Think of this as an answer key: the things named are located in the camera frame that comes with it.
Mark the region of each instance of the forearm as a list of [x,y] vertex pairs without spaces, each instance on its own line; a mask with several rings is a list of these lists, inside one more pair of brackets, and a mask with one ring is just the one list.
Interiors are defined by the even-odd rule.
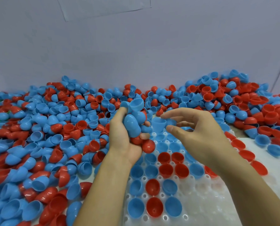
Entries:
[[117,226],[130,172],[126,159],[111,149],[104,158],[74,226]]
[[227,185],[243,226],[279,225],[280,199],[244,159],[224,163],[219,175]]

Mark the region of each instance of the hand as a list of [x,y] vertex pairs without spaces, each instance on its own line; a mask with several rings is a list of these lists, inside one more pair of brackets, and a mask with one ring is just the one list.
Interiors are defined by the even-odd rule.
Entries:
[[[120,107],[109,123],[109,150],[114,151],[116,154],[120,154],[123,158],[127,159],[130,167],[132,167],[141,157],[142,148],[139,145],[129,142],[127,130],[123,125],[123,118],[126,113],[127,108]],[[140,134],[142,140],[147,140],[149,137],[149,133]]]
[[[176,120],[177,126],[168,125],[167,132],[179,139],[197,161],[215,172],[223,164],[223,160],[240,157],[208,111],[177,108],[162,114],[161,118]],[[194,131],[187,132],[180,128],[184,126],[191,127]]]

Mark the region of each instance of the person's right arm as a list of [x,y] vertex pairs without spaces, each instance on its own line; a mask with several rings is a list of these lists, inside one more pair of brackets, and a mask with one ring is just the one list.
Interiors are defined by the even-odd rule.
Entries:
[[[176,120],[177,126],[168,125],[167,132],[178,138],[196,160],[223,179],[243,226],[280,226],[280,199],[231,146],[209,112],[178,108],[161,118]],[[187,132],[180,128],[182,126],[190,126],[194,131]]]

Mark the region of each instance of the person's left arm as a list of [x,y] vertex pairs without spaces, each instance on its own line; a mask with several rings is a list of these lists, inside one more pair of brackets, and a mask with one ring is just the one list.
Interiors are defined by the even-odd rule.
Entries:
[[[109,152],[102,161],[73,226],[118,225],[130,170],[142,154],[141,146],[129,142],[123,125],[126,113],[127,109],[121,107],[110,121]],[[149,134],[142,133],[140,137],[149,139]]]

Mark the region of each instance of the white paper on wall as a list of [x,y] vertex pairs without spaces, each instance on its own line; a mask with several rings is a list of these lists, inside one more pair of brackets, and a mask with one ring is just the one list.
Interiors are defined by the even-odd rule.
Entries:
[[58,0],[66,21],[150,8],[150,0]]

